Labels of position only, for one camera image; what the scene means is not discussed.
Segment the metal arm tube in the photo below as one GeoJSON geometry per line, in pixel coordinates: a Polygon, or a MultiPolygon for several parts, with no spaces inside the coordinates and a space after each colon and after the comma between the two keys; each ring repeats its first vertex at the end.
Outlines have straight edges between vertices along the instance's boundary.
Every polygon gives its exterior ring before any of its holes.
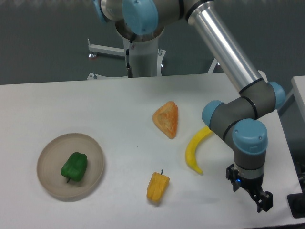
{"type": "Polygon", "coordinates": [[[214,2],[200,5],[190,16],[193,25],[237,91],[261,78],[214,10],[214,2]]]}

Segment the green bell pepper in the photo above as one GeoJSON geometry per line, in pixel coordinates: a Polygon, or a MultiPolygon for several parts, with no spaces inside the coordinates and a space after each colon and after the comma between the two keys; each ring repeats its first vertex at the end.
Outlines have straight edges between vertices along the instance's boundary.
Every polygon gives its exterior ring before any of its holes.
{"type": "Polygon", "coordinates": [[[67,183],[71,180],[80,181],[87,169],[87,156],[79,152],[73,153],[68,161],[61,168],[61,175],[68,179],[67,183]]]}

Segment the toy vegetable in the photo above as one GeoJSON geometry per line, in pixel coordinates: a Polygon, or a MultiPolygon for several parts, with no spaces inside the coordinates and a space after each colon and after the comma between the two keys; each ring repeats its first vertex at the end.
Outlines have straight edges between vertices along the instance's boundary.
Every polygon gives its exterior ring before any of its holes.
{"type": "Polygon", "coordinates": [[[80,181],[87,169],[87,156],[79,152],[73,153],[61,168],[61,175],[66,177],[67,183],[71,180],[80,181]]]}
{"type": "Polygon", "coordinates": [[[154,172],[152,174],[151,181],[147,187],[147,198],[155,203],[159,202],[163,193],[165,192],[168,183],[170,182],[169,177],[162,175],[163,170],[161,170],[161,174],[154,172]]]}

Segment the bread slice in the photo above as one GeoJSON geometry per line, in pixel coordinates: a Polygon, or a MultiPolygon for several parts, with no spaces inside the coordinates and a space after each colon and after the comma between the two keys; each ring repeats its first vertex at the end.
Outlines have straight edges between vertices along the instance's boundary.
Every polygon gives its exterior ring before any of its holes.
{"type": "Polygon", "coordinates": [[[155,125],[170,139],[176,137],[178,127],[178,107],[169,101],[160,107],[152,117],[155,125]]]}

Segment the yellow bell pepper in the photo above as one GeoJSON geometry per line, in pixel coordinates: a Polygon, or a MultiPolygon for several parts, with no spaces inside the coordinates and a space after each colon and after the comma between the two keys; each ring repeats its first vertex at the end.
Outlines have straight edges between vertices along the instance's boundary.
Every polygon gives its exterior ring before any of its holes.
{"type": "Polygon", "coordinates": [[[161,174],[154,172],[152,174],[151,181],[147,187],[147,198],[155,203],[158,203],[163,196],[170,179],[169,177],[162,175],[163,170],[161,170],[161,174]]]}

